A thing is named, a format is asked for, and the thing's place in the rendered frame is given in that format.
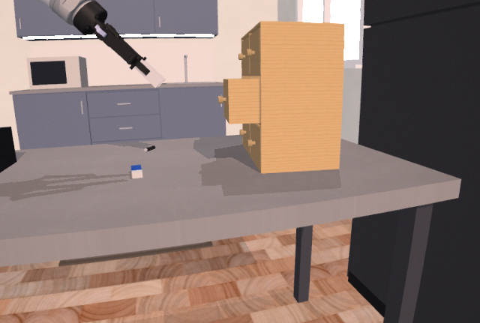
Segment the small wooden chest of drawers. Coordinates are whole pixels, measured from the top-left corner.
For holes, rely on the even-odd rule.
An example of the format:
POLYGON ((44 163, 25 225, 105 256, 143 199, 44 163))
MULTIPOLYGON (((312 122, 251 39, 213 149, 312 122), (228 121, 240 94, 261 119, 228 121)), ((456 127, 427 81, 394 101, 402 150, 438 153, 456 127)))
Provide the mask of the small wooden chest of drawers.
POLYGON ((262 173, 339 169, 345 23, 260 21, 262 173))

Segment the white eraser with blue sleeve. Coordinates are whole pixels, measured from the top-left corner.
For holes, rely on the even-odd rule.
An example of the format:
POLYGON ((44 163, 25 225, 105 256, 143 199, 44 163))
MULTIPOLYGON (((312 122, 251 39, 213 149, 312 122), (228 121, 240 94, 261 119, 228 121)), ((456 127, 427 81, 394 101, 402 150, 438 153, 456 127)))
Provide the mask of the white eraser with blue sleeve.
POLYGON ((143 176, 141 165, 131 166, 131 172, 132 172, 132 179, 142 178, 143 176))

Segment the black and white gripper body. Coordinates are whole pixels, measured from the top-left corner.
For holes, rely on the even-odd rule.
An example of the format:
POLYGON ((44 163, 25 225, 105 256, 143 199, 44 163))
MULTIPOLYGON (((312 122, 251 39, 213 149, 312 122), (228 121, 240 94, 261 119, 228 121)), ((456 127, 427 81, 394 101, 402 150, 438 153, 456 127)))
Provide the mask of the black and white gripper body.
MULTIPOLYGON (((105 26, 107 11, 96 1, 90 1, 82 6, 73 18, 73 25, 84 35, 88 36, 96 31, 98 24, 105 26)), ((105 26, 105 28, 107 28, 105 26)))

